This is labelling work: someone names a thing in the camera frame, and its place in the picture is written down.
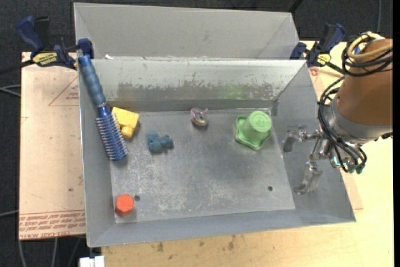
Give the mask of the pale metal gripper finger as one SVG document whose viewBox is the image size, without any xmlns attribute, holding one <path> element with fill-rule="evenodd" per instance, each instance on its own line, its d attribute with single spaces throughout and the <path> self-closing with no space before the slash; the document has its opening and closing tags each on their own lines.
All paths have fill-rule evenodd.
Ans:
<svg viewBox="0 0 400 267">
<path fill-rule="evenodd" d="M 305 142 L 310 139 L 316 139 L 319 136 L 319 131 L 308 131 L 305 126 L 295 126 L 287 130 L 284 140 L 282 141 L 282 150 L 289 153 L 293 150 L 295 142 Z"/>
<path fill-rule="evenodd" d="M 304 167 L 302 182 L 294 188 L 296 194 L 308 194 L 315 192 L 321 180 L 322 171 L 314 161 L 308 161 Z"/>
</svg>

